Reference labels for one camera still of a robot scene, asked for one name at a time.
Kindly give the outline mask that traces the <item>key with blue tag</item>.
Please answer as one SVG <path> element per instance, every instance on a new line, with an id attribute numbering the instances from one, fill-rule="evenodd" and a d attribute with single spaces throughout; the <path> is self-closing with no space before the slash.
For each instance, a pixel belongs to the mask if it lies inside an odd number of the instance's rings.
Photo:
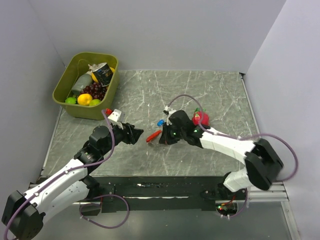
<path id="1" fill-rule="evenodd" d="M 165 123 L 165 121 L 163 119 L 161 119 L 158 121 L 157 126 L 161 127 L 164 123 Z"/>

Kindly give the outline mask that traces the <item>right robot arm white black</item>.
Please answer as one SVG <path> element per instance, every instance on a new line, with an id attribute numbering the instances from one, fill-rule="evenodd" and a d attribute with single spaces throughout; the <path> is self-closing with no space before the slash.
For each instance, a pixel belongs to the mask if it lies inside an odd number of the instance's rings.
<path id="1" fill-rule="evenodd" d="M 244 168 L 227 173 L 218 184 L 223 199 L 230 199 L 237 191 L 251 186 L 269 190 L 284 166 L 266 139 L 230 138 L 213 127 L 195 125 L 183 110 L 165 107 L 163 112 L 167 119 L 162 125 L 160 144 L 172 145 L 184 140 L 191 146 L 222 153 L 244 164 Z"/>

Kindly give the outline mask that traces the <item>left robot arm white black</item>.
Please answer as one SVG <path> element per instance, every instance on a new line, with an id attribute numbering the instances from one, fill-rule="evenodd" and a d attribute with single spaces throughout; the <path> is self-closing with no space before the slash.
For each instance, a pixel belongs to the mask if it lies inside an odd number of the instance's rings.
<path id="1" fill-rule="evenodd" d="M 123 127 L 96 127 L 83 148 L 62 169 L 26 192 L 16 190 L 8 197 L 1 219 L 6 226 L 4 238 L 11 232 L 18 240 L 31 240 L 48 220 L 68 206 L 84 199 L 95 200 L 99 183 L 90 173 L 106 154 L 113 153 L 116 145 L 134 145 L 143 132 L 129 123 Z"/>

